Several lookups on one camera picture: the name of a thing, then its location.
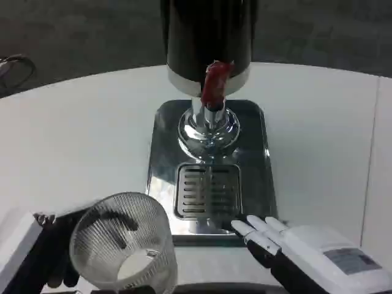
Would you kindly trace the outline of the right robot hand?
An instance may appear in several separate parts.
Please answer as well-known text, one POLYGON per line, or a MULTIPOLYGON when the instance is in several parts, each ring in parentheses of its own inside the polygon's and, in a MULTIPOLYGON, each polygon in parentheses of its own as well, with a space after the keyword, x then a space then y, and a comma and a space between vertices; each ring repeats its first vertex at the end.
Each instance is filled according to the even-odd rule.
POLYGON ((255 215, 231 226, 288 293, 391 293, 391 273, 329 227, 289 227, 255 215))

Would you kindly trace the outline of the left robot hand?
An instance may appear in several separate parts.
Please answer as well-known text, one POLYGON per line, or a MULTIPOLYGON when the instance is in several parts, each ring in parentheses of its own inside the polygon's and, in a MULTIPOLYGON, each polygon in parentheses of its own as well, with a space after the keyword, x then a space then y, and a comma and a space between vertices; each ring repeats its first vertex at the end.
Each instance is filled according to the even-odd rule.
POLYGON ((62 214, 11 209, 1 221, 1 293, 41 293, 44 288, 78 293, 80 275, 69 257, 71 234, 87 212, 62 214))

